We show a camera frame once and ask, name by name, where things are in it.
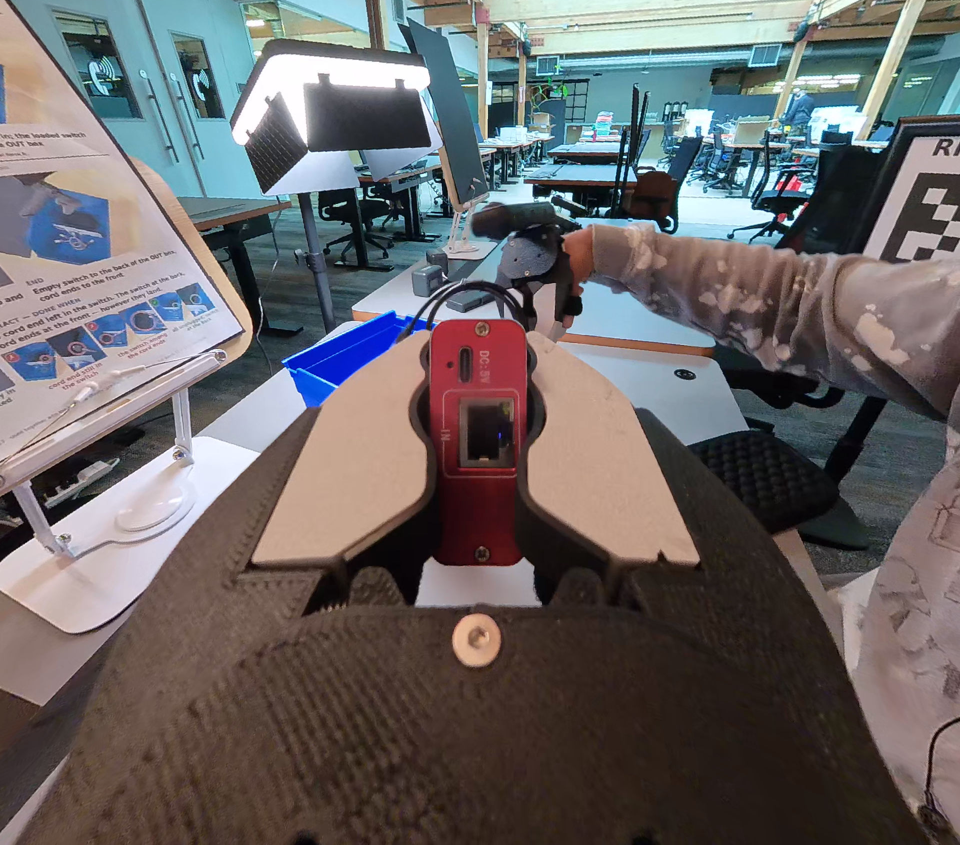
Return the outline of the person's right forearm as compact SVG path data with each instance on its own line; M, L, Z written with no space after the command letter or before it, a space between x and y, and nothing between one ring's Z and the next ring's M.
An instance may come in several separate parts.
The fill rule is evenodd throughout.
M958 431L959 272L719 239L589 228L592 276L764 369L882 397Z

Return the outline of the person's right hand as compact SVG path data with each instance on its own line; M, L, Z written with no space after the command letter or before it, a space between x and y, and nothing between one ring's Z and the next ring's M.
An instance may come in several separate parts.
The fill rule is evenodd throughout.
M568 256L572 276L571 296L581 299L585 284L596 272L594 260L594 225L569 231L562 237L562 250Z

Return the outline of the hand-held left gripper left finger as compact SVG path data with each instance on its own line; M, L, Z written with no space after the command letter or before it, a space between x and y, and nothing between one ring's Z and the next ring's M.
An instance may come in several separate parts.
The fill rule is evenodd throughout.
M437 460L418 413L430 334L402 338L249 467L249 582L421 583L438 544Z

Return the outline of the white stand base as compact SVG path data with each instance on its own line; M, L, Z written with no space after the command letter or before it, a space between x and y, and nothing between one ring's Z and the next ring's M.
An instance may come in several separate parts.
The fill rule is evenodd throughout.
M71 635L104 626L138 599L210 504L258 457L208 436L189 465L169 449L54 527L68 553L31 539L1 563L2 593Z

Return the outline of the grey light stand pole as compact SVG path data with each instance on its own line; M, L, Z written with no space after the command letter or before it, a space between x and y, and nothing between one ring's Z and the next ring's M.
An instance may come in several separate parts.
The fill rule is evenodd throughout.
M324 333L330 335L335 330L337 323L334 315L328 267L322 254L322 246L318 235L315 208L311 200L311 194L308 192L297 193L296 201L301 214L307 245L304 260L316 287Z

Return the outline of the brown chair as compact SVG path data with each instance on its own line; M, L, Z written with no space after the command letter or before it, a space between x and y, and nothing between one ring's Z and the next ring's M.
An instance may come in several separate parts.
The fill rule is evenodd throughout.
M631 218L654 222L659 230L674 235L678 229L678 179L660 170L637 172L625 203Z

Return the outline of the wood top office desk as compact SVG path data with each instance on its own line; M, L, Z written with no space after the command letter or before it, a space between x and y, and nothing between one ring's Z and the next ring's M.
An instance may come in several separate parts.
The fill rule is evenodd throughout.
M233 269L239 294L257 334L276 337L299 335L303 326L271 321L263 308L260 287L246 243L274 236L274 221L291 204L280 198L226 199L182 196L178 203L190 217L211 252L224 251Z

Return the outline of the black red office chair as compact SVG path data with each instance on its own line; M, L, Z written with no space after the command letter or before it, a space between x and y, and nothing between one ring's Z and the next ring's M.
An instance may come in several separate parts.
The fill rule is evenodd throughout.
M808 255L855 253L859 223L886 158L886 149L822 147L812 196L774 249Z

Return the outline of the white power strip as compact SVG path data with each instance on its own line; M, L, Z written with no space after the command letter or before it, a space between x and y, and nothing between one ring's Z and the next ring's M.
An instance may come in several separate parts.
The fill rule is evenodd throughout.
M107 477L120 463L119 457L83 462L72 472L52 468L56 477L39 491L42 506L49 510L78 498L91 485Z

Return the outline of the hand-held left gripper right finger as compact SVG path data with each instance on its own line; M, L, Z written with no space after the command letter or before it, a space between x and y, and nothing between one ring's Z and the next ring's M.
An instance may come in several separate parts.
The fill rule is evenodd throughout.
M546 336L531 332L539 431L517 470L515 538L545 574L590 567L605 583L700 555L627 395Z

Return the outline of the blue plastic storage bin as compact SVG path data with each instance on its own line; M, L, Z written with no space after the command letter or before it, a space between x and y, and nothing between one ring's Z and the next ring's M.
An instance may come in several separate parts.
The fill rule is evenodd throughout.
M304 405L321 407L356 372L387 353L411 321L388 311L284 358Z

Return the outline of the red metal ethernet switch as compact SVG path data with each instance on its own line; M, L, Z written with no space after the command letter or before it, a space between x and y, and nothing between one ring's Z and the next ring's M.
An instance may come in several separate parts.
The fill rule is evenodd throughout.
M528 351L523 326L510 319L448 320L432 330L428 407L440 564L521 560L515 516L528 432Z

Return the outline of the black board on stand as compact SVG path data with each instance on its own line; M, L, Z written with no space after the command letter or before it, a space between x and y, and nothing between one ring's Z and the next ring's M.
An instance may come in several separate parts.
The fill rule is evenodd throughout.
M427 87L441 138L440 168L453 211L443 251L452 260L476 261L482 251L470 240L476 207L488 201L490 189L467 99L448 39L413 20L401 25L411 53L429 72Z

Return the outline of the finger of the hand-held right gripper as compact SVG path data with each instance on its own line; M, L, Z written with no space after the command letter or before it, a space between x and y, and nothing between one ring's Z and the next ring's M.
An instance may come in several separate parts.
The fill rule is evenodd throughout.
M561 340L573 314L567 314L574 285L567 281L523 283L523 316L527 332L536 332L553 342Z

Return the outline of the framed checkered marker sign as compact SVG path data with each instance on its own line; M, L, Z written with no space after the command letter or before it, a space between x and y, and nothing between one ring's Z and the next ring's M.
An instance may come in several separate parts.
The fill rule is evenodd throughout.
M958 260L959 116L900 119L852 250L887 263Z

